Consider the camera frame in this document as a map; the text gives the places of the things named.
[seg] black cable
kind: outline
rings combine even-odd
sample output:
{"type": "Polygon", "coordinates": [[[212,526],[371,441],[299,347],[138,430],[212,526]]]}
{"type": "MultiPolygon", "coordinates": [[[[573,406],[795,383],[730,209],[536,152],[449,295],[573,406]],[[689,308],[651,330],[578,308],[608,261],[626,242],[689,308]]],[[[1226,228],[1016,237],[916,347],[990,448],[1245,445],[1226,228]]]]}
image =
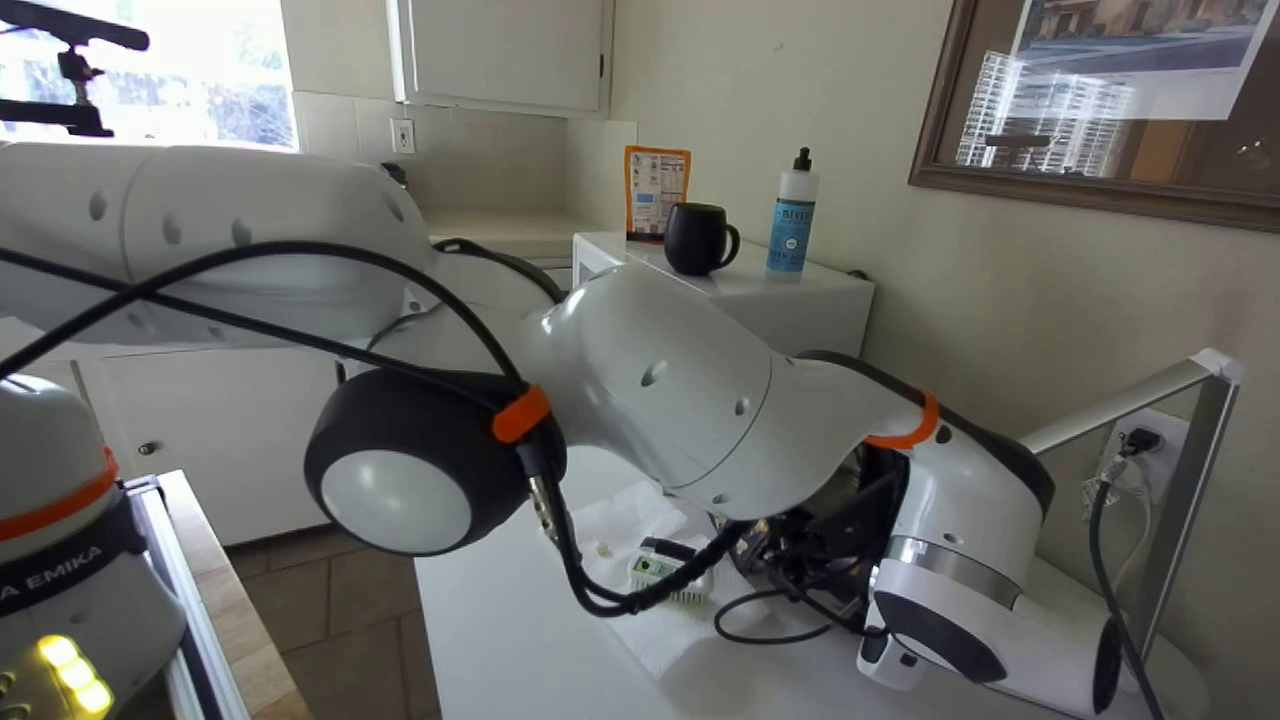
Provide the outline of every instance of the black cable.
{"type": "Polygon", "coordinates": [[[543,267],[528,263],[523,254],[509,254],[509,251],[485,249],[463,237],[437,238],[437,251],[475,254],[475,261],[498,263],[498,267],[523,275],[528,283],[536,283],[552,302],[561,302],[567,295],[543,267]]]}
{"type": "MultiPolygon", "coordinates": [[[[531,476],[543,476],[536,452],[523,452],[523,462],[531,476]]],[[[723,524],[714,532],[714,541],[709,548],[699,548],[689,562],[679,562],[673,574],[665,574],[639,593],[612,593],[586,574],[586,569],[575,550],[575,526],[573,526],[561,483],[543,483],[543,513],[552,524],[552,543],[562,562],[567,587],[573,587],[575,604],[593,614],[636,614],[636,610],[656,607],[658,600],[666,600],[666,594],[683,593],[691,579],[699,579],[713,562],[718,562],[730,550],[730,543],[749,532],[749,524],[723,524]]]]}
{"type": "Polygon", "coordinates": [[[830,607],[825,607],[821,600],[811,600],[808,593],[798,593],[798,604],[808,604],[811,610],[821,610],[825,619],[839,624],[851,637],[862,637],[862,627],[851,627],[847,614],[836,614],[830,607]]]}
{"type": "Polygon", "coordinates": [[[371,267],[382,267],[382,273],[396,273],[421,287],[426,287],[442,308],[453,308],[475,337],[479,344],[492,350],[492,359],[498,363],[498,373],[509,379],[518,379],[511,357],[498,347],[498,340],[485,328],[485,319],[458,299],[453,295],[438,279],[390,261],[390,254],[374,254],[374,251],[364,251],[364,249],[345,249],[345,242],[315,242],[315,238],[278,238],[278,242],[248,242],[248,249],[225,249],[225,251],[209,251],[209,254],[197,254],[189,263],[177,263],[161,275],[149,275],[138,283],[121,283],[121,279],[104,279],[104,275],[91,275],[91,273],[76,273],[76,267],[63,267],[63,263],[49,263],[49,261],[37,261],[37,254],[25,254],[25,251],[7,251],[0,249],[0,261],[7,263],[19,263],[19,267],[37,267],[37,273],[49,273],[49,275],[63,275],[63,279],[76,279],[76,283],[87,283],[87,287],[109,287],[111,295],[91,302],[87,310],[63,319],[61,328],[42,330],[40,340],[32,340],[29,347],[13,350],[5,363],[0,363],[0,375],[13,375],[19,369],[29,369],[32,359],[40,359],[42,350],[50,350],[55,344],[79,337],[85,328],[100,323],[104,314],[121,310],[125,302],[136,302],[136,299],[152,299],[152,302],[163,302],[163,308],[181,308],[181,310],[191,310],[191,314],[209,314],[209,319],[218,319],[218,323],[232,323],[232,328],[252,328],[252,330],[264,330],[264,337],[285,337],[285,340],[297,340],[297,344],[306,344],[306,347],[329,347],[335,357],[354,357],[354,359],[369,359],[369,363],[380,363],[380,369],[400,369],[400,373],[414,373],[414,375],[426,375],[422,369],[414,363],[400,363],[400,359],[388,359],[388,357],[371,357],[371,350],[360,350],[360,347],[346,347],[346,344],[331,344],[331,340],[320,340],[320,337],[306,337],[306,330],[292,330],[292,328],[278,328],[278,323],[264,323],[264,319],[248,319],[248,314],[232,314],[232,310],[214,310],[214,308],[202,308],[202,302],[191,302],[191,299],[177,299],[177,295],[161,295],[161,287],[167,283],[181,283],[189,275],[198,275],[209,267],[225,267],[225,263],[238,263],[238,261],[255,261],[255,254],[340,254],[340,261],[354,261],[354,263],[371,263],[371,267]]]}
{"type": "Polygon", "coordinates": [[[408,310],[408,314],[388,319],[380,330],[369,337],[364,347],[374,347],[380,340],[388,340],[390,330],[400,330],[400,328],[412,323],[412,319],[437,314],[437,308],[422,308],[422,310],[408,310]]]}
{"type": "Polygon", "coordinates": [[[1125,614],[1118,614],[1118,600],[1114,600],[1114,587],[1113,587],[1113,574],[1109,574],[1109,559],[1102,559],[1102,508],[1109,508],[1109,493],[1113,493],[1113,483],[1100,483],[1096,494],[1093,494],[1093,513],[1086,513],[1086,559],[1093,559],[1093,574],[1096,574],[1096,582],[1100,582],[1100,593],[1102,593],[1102,604],[1109,604],[1109,610],[1113,610],[1113,624],[1118,627],[1118,649],[1125,649],[1125,657],[1126,657],[1126,666],[1131,666],[1131,675],[1136,675],[1136,689],[1142,690],[1151,720],[1163,720],[1163,709],[1161,709],[1157,689],[1151,689],[1151,680],[1148,680],[1142,651],[1139,651],[1139,649],[1131,643],[1131,637],[1126,637],[1126,624],[1125,624],[1125,614]]]}
{"type": "Polygon", "coordinates": [[[821,624],[821,627],[808,627],[808,632],[795,632],[795,637],[738,637],[738,632],[726,632],[723,627],[723,614],[744,607],[744,604],[754,604],[754,600],[771,600],[771,594],[788,594],[785,587],[762,587],[762,593],[749,593],[749,594],[736,594],[726,604],[714,607],[713,614],[713,627],[714,637],[723,637],[726,643],[805,643],[805,639],[816,639],[825,637],[830,624],[821,624]]]}

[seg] orange ring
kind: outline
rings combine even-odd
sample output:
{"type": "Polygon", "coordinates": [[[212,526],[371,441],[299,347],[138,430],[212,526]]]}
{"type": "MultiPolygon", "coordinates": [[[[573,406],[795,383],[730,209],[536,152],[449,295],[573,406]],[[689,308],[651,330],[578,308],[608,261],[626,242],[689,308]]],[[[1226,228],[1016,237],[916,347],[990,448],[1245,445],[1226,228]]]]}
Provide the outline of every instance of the orange ring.
{"type": "Polygon", "coordinates": [[[918,423],[910,430],[905,430],[905,437],[869,437],[869,445],[882,448],[882,452],[908,452],[908,448],[922,445],[935,430],[940,420],[945,420],[945,404],[922,391],[918,423]]]}
{"type": "Polygon", "coordinates": [[[87,483],[73,487],[66,494],[61,494],[50,505],[25,513],[25,514],[0,520],[0,543],[85,513],[87,505],[104,500],[115,487],[115,476],[121,476],[121,462],[111,452],[104,452],[104,467],[87,483]]]}
{"type": "Polygon", "coordinates": [[[518,445],[547,417],[552,399],[536,383],[528,383],[523,394],[517,394],[509,406],[492,417],[492,437],[498,445],[518,445]]]}

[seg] picture frame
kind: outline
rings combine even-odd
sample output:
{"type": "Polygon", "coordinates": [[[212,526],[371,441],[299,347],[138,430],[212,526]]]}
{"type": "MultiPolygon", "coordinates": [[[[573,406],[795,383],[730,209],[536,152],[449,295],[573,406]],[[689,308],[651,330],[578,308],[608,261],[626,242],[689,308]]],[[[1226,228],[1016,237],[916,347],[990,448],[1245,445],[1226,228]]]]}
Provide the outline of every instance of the picture frame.
{"type": "Polygon", "coordinates": [[[1280,230],[1274,11],[950,0],[910,182],[1280,230]]]}
{"type": "Polygon", "coordinates": [[[673,202],[689,200],[691,152],[626,145],[624,147],[624,211],[626,238],[658,242],[666,237],[673,202]]]}

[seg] black mug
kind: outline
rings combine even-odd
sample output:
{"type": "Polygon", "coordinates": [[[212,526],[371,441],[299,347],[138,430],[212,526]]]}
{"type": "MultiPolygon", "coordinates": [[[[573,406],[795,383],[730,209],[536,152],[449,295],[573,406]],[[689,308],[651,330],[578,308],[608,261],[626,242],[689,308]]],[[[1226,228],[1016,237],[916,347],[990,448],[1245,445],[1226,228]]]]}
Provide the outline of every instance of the black mug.
{"type": "Polygon", "coordinates": [[[673,202],[665,251],[679,275],[709,275],[736,261],[738,237],[714,202],[673,202]]]}

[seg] white container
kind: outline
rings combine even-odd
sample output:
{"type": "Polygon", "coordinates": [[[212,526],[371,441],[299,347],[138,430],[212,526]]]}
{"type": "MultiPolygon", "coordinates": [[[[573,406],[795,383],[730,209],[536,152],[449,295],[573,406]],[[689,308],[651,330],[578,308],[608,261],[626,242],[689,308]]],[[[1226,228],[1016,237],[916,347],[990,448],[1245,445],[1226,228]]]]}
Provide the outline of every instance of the white container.
{"type": "Polygon", "coordinates": [[[768,273],[795,275],[805,273],[808,230],[816,211],[816,172],[808,147],[781,175],[768,230],[768,273]]]}

